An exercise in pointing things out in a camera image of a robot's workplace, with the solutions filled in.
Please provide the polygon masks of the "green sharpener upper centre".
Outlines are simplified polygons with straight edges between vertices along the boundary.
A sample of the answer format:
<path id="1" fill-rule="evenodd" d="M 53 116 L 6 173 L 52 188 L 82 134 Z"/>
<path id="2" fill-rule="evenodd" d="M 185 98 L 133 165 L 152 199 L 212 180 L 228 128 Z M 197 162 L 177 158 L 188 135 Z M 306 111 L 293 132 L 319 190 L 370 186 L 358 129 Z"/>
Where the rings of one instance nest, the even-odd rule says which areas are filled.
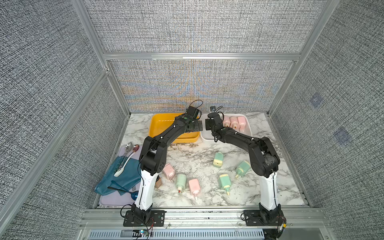
<path id="1" fill-rule="evenodd" d="M 215 157 L 213 160 L 213 166 L 215 166 L 217 168 L 221 168 L 223 166 L 223 162 L 224 162 L 224 154 L 222 154 L 220 152 L 215 153 Z"/>

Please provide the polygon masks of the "teal cloth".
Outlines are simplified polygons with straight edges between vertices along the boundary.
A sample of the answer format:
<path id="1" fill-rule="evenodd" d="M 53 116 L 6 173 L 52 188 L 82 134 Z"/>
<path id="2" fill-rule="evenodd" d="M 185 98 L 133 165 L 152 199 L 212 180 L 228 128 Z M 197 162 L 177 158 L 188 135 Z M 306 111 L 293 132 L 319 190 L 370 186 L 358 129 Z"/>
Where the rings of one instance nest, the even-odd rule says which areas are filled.
<path id="1" fill-rule="evenodd" d="M 124 172 L 119 177 L 114 177 L 115 172 L 119 169 L 121 161 L 122 157 L 115 158 L 102 180 L 96 185 L 94 189 L 95 193 L 105 196 L 115 191 L 110 190 L 107 187 L 130 190 L 136 184 L 141 182 L 141 177 L 138 173 L 139 161 L 135 157 L 132 157 L 128 161 Z"/>

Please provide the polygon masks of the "small brown jar black lid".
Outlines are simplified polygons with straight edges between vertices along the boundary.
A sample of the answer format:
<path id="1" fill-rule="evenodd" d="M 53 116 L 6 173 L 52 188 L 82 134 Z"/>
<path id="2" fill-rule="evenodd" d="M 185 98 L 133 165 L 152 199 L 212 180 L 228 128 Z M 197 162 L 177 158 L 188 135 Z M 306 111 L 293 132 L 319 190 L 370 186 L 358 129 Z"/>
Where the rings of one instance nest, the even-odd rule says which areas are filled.
<path id="1" fill-rule="evenodd" d="M 157 177 L 156 182 L 155 182 L 155 188 L 158 189 L 163 185 L 162 179 L 160 176 Z"/>

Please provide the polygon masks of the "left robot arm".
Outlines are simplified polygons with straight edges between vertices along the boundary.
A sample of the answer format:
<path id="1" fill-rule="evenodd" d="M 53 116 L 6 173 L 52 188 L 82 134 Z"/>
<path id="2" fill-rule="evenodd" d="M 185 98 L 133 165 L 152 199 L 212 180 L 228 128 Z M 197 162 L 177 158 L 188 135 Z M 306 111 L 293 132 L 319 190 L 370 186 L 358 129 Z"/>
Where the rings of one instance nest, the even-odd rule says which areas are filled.
<path id="1" fill-rule="evenodd" d="M 140 211 L 147 211 L 153 205 L 153 192 L 156 179 L 167 162 L 168 147 L 181 135 L 202 130 L 201 111 L 194 114 L 183 113 L 162 133 L 155 137 L 146 137 L 142 146 L 138 170 L 141 182 L 135 206 Z"/>

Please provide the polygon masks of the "lilac plastic tray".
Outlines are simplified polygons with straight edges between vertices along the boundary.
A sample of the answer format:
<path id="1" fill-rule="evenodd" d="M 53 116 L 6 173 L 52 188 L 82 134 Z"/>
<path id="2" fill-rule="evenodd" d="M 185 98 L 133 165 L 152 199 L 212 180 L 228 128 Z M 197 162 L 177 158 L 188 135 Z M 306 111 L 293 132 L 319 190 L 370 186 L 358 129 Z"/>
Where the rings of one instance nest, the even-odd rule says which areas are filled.
<path id="1" fill-rule="evenodd" d="M 132 157 L 135 157 L 137 160 L 140 158 L 142 147 L 140 146 L 140 149 L 135 152 L 135 154 Z M 138 191 L 140 187 L 140 183 L 136 184 L 134 187 L 132 187 L 130 192 Z M 134 203 L 134 200 L 132 200 L 130 193 L 124 193 L 123 195 L 120 195 L 118 191 L 114 191 L 111 194 L 101 196 L 100 198 L 100 205 L 103 206 L 123 206 L 125 204 L 132 204 Z"/>

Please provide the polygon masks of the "green sharpener lower left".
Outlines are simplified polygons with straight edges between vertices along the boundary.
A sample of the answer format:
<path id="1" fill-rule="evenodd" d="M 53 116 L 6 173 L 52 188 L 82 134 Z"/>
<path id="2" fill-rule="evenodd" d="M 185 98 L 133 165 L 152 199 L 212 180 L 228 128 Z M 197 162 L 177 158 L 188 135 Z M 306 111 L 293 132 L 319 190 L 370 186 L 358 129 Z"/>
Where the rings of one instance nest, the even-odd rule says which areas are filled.
<path id="1" fill-rule="evenodd" d="M 176 188 L 179 195 L 185 190 L 187 183 L 187 176 L 184 174 L 178 174 L 176 178 Z"/>

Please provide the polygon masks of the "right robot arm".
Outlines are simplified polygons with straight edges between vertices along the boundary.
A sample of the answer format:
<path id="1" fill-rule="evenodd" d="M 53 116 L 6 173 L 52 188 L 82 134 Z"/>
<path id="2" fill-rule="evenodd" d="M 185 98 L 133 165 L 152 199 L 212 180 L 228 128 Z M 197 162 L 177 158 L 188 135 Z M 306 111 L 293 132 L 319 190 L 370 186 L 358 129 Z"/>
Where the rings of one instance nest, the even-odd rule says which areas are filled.
<path id="1" fill-rule="evenodd" d="M 206 130 L 211 131 L 216 142 L 234 145 L 249 154 L 251 168 L 259 176 L 260 221 L 264 225 L 277 223 L 284 227 L 286 218 L 278 203 L 276 180 L 281 161 L 271 140 L 267 137 L 254 138 L 225 127 L 218 113 L 209 113 L 205 122 Z"/>

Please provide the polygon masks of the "pink pencil sharpener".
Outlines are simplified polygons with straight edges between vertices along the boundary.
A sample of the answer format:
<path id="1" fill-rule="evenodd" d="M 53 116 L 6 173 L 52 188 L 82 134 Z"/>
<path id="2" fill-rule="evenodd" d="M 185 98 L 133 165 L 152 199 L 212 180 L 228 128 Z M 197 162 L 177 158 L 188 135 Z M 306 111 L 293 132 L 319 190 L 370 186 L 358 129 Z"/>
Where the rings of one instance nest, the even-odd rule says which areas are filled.
<path id="1" fill-rule="evenodd" d="M 238 130 L 243 133 L 247 126 L 247 119 L 244 116 L 238 116 Z"/>

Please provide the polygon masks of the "red spoon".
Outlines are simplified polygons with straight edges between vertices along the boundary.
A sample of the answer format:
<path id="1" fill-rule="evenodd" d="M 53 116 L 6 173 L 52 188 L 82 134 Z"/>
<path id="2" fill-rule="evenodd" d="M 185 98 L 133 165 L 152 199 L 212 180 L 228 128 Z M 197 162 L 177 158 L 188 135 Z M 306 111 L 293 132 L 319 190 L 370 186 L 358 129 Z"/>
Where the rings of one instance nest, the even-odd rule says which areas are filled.
<path id="1" fill-rule="evenodd" d="M 133 153 L 137 152 L 140 149 L 139 145 L 135 145 L 132 149 Z"/>

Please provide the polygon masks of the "yellow plastic storage box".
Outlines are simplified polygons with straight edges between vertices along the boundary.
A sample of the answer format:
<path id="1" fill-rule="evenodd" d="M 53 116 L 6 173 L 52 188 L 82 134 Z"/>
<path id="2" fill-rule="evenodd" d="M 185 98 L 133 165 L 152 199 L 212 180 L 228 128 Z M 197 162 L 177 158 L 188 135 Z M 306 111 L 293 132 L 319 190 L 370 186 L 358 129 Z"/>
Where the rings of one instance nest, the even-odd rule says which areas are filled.
<path id="1" fill-rule="evenodd" d="M 164 132 L 171 124 L 174 122 L 175 117 L 181 115 L 182 113 L 161 113 L 155 114 L 152 117 L 150 128 L 149 128 L 149 136 L 155 137 L 162 132 Z M 181 144 L 181 143 L 195 143 L 200 137 L 200 132 L 192 132 L 185 133 L 180 135 L 173 143 Z"/>

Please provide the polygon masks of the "blue round object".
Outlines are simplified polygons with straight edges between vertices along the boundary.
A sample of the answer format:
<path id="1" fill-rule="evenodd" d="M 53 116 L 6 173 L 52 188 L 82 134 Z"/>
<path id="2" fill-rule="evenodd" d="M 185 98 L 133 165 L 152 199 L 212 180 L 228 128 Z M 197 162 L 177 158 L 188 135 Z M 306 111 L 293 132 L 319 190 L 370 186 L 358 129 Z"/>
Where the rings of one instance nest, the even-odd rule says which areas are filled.
<path id="1" fill-rule="evenodd" d="M 132 200 L 135 201 L 135 200 L 138 198 L 138 194 L 139 194 L 138 191 L 130 192 L 130 195 L 131 195 Z"/>

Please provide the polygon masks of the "green sharpener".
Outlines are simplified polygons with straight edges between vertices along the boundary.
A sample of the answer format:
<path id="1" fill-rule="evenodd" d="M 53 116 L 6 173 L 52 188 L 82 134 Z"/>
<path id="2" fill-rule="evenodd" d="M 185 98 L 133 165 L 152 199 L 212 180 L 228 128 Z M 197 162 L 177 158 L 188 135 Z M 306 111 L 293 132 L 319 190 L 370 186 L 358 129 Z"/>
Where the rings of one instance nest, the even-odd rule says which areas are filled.
<path id="1" fill-rule="evenodd" d="M 217 168 L 221 168 L 223 166 L 223 162 L 224 162 L 224 154 L 222 154 L 220 152 L 215 153 L 215 157 L 213 160 L 213 166 L 215 166 Z"/>
<path id="2" fill-rule="evenodd" d="M 230 176 L 228 174 L 219 175 L 218 183 L 219 183 L 219 189 L 225 191 L 229 196 L 231 185 L 232 185 Z"/>
<path id="3" fill-rule="evenodd" d="M 251 165 L 247 161 L 242 161 L 236 168 L 235 178 L 242 178 L 249 170 L 251 169 Z"/>
<path id="4" fill-rule="evenodd" d="M 187 183 L 187 176 L 184 174 L 178 174 L 176 178 L 176 188 L 179 195 L 185 190 Z"/>

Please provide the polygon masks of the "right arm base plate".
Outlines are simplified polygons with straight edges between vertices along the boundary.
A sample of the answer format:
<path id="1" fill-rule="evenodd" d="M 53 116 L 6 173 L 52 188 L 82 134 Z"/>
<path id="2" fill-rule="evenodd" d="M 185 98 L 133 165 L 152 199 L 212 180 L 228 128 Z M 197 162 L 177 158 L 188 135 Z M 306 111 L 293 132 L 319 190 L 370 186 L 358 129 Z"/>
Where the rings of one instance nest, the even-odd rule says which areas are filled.
<path id="1" fill-rule="evenodd" d="M 287 220 L 282 211 L 275 209 L 273 211 L 267 210 L 244 210 L 244 221 L 247 226 L 285 226 Z"/>

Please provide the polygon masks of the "white plastic storage box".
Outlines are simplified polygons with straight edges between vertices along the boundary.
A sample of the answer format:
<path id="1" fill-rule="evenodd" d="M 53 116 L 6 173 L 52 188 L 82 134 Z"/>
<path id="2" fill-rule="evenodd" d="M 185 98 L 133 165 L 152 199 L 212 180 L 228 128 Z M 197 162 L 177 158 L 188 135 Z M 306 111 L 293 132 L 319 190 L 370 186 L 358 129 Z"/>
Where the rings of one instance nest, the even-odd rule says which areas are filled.
<path id="1" fill-rule="evenodd" d="M 242 131 L 240 131 L 240 133 L 251 136 L 251 137 L 253 136 L 249 121 L 245 115 L 243 115 L 243 114 L 224 114 L 224 115 L 225 115 L 225 117 L 228 116 L 229 118 L 230 117 L 244 117 L 245 122 L 246 122 L 246 126 L 244 127 L 244 129 Z M 207 119 L 207 118 L 208 118 L 208 113 L 202 114 L 201 121 L 203 124 L 203 130 L 200 132 L 200 137 L 204 143 L 216 144 L 214 141 L 214 137 L 212 136 L 212 132 L 206 130 L 205 119 Z"/>

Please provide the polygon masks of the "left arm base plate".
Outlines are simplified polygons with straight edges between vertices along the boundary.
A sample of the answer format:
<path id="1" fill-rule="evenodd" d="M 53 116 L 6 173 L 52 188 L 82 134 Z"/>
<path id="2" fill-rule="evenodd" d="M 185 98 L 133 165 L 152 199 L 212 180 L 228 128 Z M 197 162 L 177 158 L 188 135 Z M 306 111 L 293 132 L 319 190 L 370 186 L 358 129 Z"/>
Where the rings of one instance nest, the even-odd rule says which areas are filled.
<path id="1" fill-rule="evenodd" d="M 124 227 L 163 227 L 166 211 L 127 211 L 124 217 Z"/>

